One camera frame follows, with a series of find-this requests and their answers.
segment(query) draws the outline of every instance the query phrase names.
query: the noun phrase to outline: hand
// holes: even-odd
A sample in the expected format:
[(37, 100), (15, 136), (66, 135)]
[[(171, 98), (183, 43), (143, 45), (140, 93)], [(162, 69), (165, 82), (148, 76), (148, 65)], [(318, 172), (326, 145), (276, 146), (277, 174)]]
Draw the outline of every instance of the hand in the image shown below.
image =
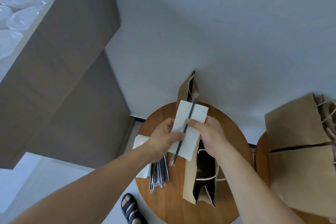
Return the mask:
[(151, 163), (158, 162), (170, 149), (170, 146), (184, 138), (184, 134), (181, 132), (170, 133), (174, 124), (174, 119), (168, 118), (159, 124), (150, 138), (143, 144), (148, 147), (150, 154), (153, 156), (150, 158)]
[(187, 119), (188, 126), (199, 130), (201, 138), (204, 144), (204, 148), (207, 153), (216, 158), (216, 150), (222, 143), (227, 143), (221, 124), (213, 117), (207, 116), (205, 123), (200, 123), (197, 120)]

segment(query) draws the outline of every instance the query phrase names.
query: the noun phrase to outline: person's left hand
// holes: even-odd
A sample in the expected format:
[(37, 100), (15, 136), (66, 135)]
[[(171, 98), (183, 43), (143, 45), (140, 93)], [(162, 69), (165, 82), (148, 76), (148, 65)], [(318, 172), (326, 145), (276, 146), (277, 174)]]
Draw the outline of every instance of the person's left hand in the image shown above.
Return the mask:
[(143, 144), (148, 147), (149, 153), (152, 155), (150, 162), (158, 162), (170, 149), (170, 146), (184, 138), (182, 132), (170, 133), (174, 124), (174, 119), (168, 118), (159, 124), (150, 138)]

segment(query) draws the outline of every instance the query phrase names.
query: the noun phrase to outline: foot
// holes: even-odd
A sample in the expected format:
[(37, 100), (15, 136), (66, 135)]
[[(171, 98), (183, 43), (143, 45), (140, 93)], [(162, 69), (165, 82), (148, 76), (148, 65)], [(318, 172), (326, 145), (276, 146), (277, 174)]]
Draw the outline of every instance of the foot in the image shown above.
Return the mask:
[[(121, 203), (121, 206), (124, 206), (125, 204), (126, 204), (126, 202), (128, 201), (128, 200), (130, 200), (130, 196), (126, 196), (125, 198), (124, 198), (124, 200), (122, 201), (122, 203)], [(132, 204), (130, 204), (129, 206), (128, 206), (128, 208), (126, 209), (126, 212), (128, 211), (128, 209), (130, 209), (131, 208), (131, 206), (132, 205), (135, 205), (135, 203), (132, 203)], [(130, 213), (130, 215), (128, 216), (128, 220), (131, 218), (131, 216), (134, 214), (134, 213), (136, 213), (138, 210), (134, 210), (134, 211), (132, 211), (131, 213)], [(141, 221), (140, 221), (140, 219), (139, 218), (135, 218), (133, 221), (132, 221), (132, 224), (141, 224)]]

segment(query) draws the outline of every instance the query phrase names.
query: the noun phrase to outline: sandal strap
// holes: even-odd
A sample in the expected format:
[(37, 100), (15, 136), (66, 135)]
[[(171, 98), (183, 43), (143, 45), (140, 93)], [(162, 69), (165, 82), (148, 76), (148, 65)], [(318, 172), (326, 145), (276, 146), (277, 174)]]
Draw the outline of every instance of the sandal strap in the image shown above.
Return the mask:
[(130, 207), (130, 209), (128, 209), (128, 211), (126, 212), (126, 216), (127, 218), (129, 217), (129, 215), (131, 214), (132, 211), (138, 210), (138, 207), (136, 205), (132, 205)]
[(131, 218), (128, 221), (128, 224), (132, 224), (132, 222), (133, 222), (133, 220), (135, 218), (139, 218), (140, 219), (140, 216), (141, 216), (141, 214), (140, 214), (139, 210), (136, 213), (133, 213), (132, 216), (131, 216)]
[(124, 205), (121, 207), (122, 210), (123, 210), (124, 212), (126, 212), (127, 208), (128, 208), (132, 203), (134, 203), (134, 202), (131, 201), (131, 200), (128, 200), (128, 201), (126, 202), (126, 204), (124, 204)]

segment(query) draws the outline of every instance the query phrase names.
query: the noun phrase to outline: wooden table top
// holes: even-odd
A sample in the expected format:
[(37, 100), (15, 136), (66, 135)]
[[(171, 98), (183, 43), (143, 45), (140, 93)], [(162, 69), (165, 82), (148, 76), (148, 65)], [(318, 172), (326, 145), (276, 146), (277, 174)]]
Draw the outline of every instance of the wooden table top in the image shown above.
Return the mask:
[[(225, 136), (240, 154), (253, 166), (253, 158), (249, 145), (238, 126), (220, 110), (200, 103), (209, 108), (208, 115), (216, 118), (222, 125)], [(156, 126), (166, 118), (175, 118), (176, 103), (170, 103), (153, 112), (139, 130), (139, 135), (150, 136)], [(184, 158), (178, 156), (175, 167), (169, 167), (170, 182), (167, 187), (155, 188), (149, 192), (149, 177), (147, 179), (136, 178), (139, 191), (146, 204), (164, 222), (168, 224), (198, 224), (198, 223), (231, 223), (238, 216), (236, 203), (233, 199), (229, 185), (226, 181), (218, 181), (216, 187), (216, 208), (199, 201), (196, 205), (183, 199), (184, 184)]]
[[(267, 184), (268, 187), (271, 187), (270, 171), (268, 168), (268, 141), (269, 138), (265, 132), (257, 143), (257, 147), (254, 153), (254, 164), (260, 178)], [(307, 224), (330, 224), (327, 218), (310, 213), (300, 212), (295, 209), (292, 210)]]

